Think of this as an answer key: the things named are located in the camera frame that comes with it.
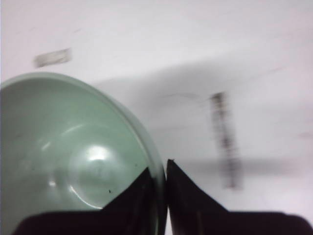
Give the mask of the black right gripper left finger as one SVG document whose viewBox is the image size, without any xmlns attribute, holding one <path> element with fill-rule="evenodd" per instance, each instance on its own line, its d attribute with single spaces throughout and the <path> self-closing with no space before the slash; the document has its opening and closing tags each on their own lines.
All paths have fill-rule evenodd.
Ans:
<svg viewBox="0 0 313 235">
<path fill-rule="evenodd" d="M 47 212 L 24 219 L 15 235 L 151 235 L 153 180 L 145 169 L 99 211 Z"/>
</svg>

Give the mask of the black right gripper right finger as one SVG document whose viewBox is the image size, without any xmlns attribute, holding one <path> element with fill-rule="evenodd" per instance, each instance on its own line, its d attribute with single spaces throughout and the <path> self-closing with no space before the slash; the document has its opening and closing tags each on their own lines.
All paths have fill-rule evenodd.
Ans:
<svg viewBox="0 0 313 235">
<path fill-rule="evenodd" d="M 281 212 L 229 211 L 201 190 L 173 161 L 166 192 L 175 235 L 311 235 L 304 218 Z"/>
</svg>

